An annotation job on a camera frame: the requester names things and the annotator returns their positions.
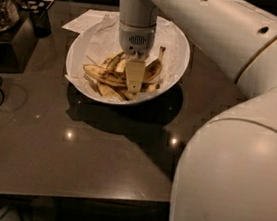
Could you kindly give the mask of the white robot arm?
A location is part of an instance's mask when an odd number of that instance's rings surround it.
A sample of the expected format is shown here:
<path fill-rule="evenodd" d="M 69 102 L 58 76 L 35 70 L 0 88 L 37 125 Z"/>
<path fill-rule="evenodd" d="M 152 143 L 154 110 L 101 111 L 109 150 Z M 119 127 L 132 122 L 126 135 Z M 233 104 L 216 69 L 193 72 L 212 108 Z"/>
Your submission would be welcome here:
<path fill-rule="evenodd" d="M 244 0 L 148 0 L 246 101 L 185 146 L 169 221 L 277 221 L 277 17 Z"/>

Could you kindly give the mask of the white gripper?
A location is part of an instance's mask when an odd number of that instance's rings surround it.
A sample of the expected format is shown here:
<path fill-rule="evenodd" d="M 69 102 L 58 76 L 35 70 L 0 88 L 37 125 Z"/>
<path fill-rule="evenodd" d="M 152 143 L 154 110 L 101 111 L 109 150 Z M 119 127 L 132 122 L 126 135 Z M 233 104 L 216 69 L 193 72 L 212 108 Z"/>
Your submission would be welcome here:
<path fill-rule="evenodd" d="M 156 26 L 144 28 L 120 23 L 118 30 L 119 43 L 126 55 L 146 58 L 150 54 L 154 46 Z M 145 61 L 127 60 L 125 66 L 127 89 L 136 94 L 140 91 L 145 76 Z"/>

